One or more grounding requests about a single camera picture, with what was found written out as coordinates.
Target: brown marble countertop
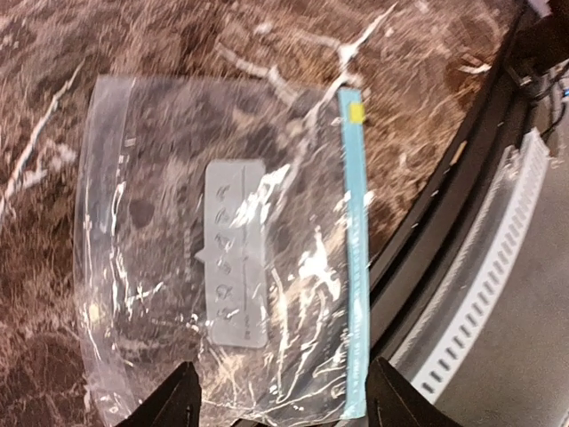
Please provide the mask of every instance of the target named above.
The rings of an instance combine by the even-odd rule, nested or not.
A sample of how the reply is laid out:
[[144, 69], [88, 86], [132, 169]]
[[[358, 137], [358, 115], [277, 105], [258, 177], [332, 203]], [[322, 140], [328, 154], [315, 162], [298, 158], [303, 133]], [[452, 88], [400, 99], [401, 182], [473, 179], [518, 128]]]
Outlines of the brown marble countertop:
[[100, 425], [85, 388], [72, 274], [76, 159], [96, 76], [246, 77], [214, 49], [220, 42], [277, 65], [290, 82], [327, 86], [336, 52], [299, 34], [351, 42], [391, 6], [350, 65], [365, 97], [373, 253], [464, 118], [514, 0], [0, 2], [0, 191], [10, 196], [0, 211], [0, 425]]

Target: transparent plastic film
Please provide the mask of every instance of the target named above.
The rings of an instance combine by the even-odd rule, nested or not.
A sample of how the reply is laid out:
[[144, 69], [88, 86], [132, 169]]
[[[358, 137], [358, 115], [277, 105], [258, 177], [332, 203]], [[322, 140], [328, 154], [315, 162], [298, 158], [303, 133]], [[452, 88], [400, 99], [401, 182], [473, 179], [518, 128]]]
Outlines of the transparent plastic film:
[[262, 81], [99, 79], [76, 293], [107, 425], [183, 361], [200, 376], [200, 425], [363, 415], [365, 162], [363, 145], [345, 148], [363, 138], [361, 102], [294, 90], [286, 105]]

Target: yellow sticker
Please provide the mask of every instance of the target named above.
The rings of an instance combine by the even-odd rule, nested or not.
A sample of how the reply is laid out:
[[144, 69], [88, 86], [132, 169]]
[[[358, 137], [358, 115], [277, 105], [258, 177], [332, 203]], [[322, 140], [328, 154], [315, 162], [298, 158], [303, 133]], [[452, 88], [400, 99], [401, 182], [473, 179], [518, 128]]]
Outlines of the yellow sticker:
[[364, 104], [361, 102], [351, 102], [349, 104], [349, 122], [361, 125], [364, 120]]

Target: blue strip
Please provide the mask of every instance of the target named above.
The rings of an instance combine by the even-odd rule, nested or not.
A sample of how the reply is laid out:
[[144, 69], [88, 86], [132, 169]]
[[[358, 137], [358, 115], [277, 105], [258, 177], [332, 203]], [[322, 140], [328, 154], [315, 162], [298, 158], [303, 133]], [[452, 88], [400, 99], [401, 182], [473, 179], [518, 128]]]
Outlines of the blue strip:
[[370, 354], [369, 260], [367, 247], [367, 209], [365, 193], [364, 127], [350, 123], [349, 106], [361, 103], [359, 91], [340, 89], [338, 92], [342, 117], [342, 142], [345, 157], [345, 179], [348, 197], [348, 260], [349, 260], [349, 347], [346, 406], [342, 419], [365, 416], [365, 378]]

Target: white perforated strip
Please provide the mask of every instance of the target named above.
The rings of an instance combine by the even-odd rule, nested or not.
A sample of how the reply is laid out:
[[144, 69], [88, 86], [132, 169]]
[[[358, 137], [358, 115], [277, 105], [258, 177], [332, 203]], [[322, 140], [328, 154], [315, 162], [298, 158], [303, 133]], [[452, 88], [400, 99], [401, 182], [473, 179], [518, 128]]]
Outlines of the white perforated strip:
[[534, 129], [523, 141], [521, 168], [490, 250], [464, 301], [412, 385], [434, 403], [482, 331], [512, 270], [529, 228], [549, 164], [549, 150]]

